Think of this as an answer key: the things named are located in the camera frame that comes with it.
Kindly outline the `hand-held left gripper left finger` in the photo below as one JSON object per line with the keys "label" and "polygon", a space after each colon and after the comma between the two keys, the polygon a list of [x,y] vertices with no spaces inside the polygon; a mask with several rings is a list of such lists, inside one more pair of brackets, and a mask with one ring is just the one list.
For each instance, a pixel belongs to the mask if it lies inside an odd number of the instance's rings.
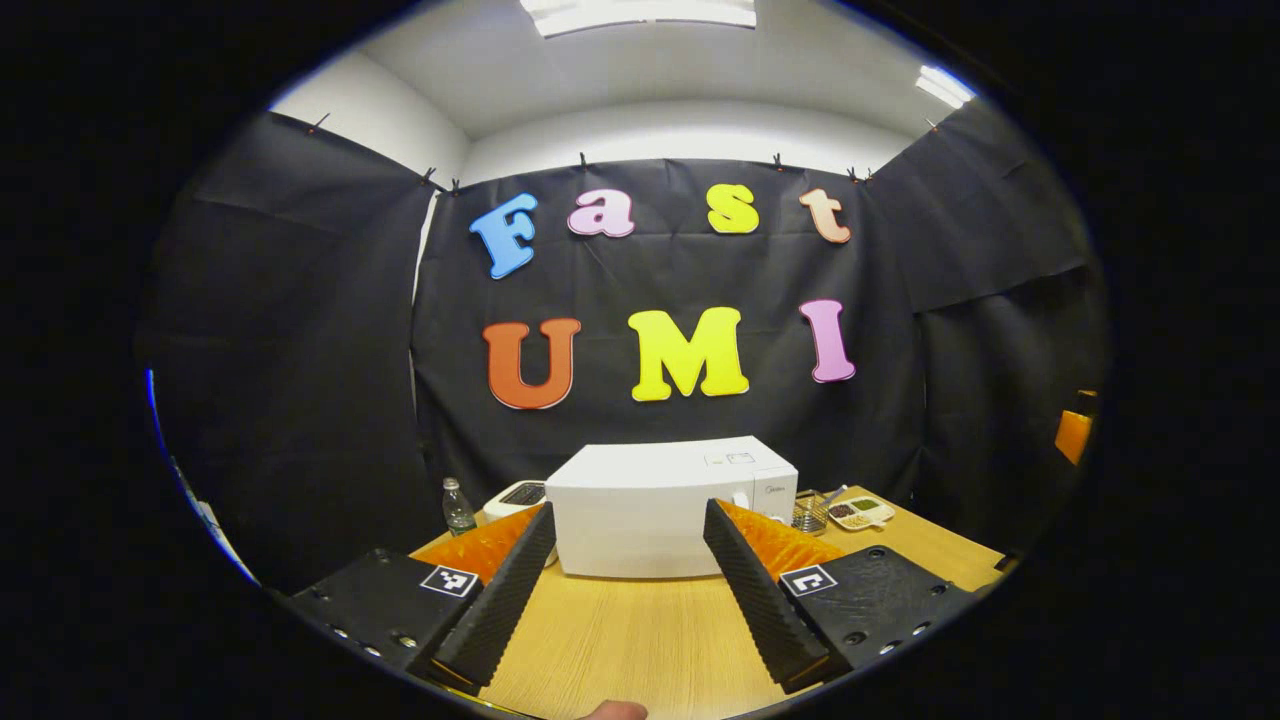
{"label": "hand-held left gripper left finger", "polygon": [[492,683],[556,544],[548,502],[415,555],[372,550],[288,594],[305,623],[393,671],[476,694]]}

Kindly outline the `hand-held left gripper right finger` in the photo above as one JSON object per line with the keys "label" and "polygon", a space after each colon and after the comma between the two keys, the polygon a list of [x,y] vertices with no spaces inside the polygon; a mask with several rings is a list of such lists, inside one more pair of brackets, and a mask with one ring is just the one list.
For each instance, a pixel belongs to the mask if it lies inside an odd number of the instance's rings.
{"label": "hand-held left gripper right finger", "polygon": [[786,693],[865,674],[980,600],[887,546],[844,552],[718,498],[703,539]]}

